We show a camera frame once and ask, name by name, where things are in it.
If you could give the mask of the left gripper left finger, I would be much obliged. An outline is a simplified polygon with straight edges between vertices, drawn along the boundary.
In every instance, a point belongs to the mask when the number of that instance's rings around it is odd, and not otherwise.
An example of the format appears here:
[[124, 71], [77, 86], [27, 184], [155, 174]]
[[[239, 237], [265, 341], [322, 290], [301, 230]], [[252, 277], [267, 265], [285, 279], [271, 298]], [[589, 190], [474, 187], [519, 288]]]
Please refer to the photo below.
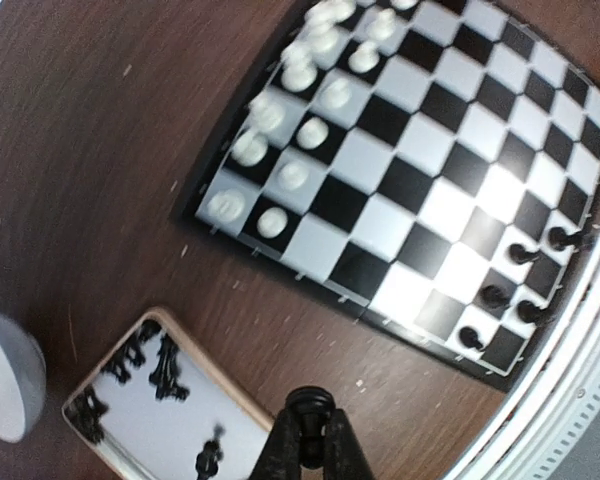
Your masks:
[[249, 476], [250, 480], [300, 480], [302, 429], [294, 407], [281, 410]]

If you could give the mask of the white ceramic bowl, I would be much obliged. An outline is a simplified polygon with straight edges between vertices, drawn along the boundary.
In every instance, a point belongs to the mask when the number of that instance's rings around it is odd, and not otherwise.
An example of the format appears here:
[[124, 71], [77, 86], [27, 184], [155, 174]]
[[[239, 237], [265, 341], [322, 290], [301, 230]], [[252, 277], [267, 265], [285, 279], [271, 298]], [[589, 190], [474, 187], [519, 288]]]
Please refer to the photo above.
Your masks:
[[20, 442], [46, 400], [46, 362], [36, 339], [0, 313], [0, 440]]

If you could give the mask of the wooden rimmed black tray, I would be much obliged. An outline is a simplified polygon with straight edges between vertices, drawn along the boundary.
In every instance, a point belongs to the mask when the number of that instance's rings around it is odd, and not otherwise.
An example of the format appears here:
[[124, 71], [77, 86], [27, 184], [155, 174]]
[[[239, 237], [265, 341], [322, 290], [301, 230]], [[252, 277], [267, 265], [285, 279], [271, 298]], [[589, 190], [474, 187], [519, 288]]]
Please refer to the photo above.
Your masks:
[[274, 423], [164, 307], [132, 325], [62, 413], [122, 479], [246, 479]]

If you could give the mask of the aluminium front rail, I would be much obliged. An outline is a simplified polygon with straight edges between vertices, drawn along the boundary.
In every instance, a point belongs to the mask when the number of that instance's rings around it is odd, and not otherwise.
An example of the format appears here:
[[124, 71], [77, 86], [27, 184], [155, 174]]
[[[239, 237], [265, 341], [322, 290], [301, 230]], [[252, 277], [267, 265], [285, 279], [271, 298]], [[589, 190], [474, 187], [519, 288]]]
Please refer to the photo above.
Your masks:
[[448, 479], [548, 479], [600, 411], [600, 245], [548, 345]]

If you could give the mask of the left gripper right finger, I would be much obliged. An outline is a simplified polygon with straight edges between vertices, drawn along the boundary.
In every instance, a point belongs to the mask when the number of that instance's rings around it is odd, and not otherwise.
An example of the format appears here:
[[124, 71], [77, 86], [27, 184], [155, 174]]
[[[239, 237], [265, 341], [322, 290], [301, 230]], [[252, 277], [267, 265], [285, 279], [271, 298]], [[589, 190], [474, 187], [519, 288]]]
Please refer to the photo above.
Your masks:
[[323, 478], [375, 479], [353, 427], [342, 409], [335, 409], [326, 424]]

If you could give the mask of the black grey chessboard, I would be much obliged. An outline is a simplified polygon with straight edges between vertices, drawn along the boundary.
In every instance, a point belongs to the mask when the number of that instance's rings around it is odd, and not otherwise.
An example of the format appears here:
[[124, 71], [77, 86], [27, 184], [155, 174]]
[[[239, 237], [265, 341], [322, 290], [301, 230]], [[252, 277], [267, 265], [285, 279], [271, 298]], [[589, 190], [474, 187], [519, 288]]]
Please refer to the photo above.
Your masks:
[[[501, 391], [578, 281], [600, 197], [600, 83], [488, 1], [302, 1], [212, 130], [181, 220]], [[552, 227], [581, 231], [553, 250]], [[458, 332], [479, 332], [485, 350]]]

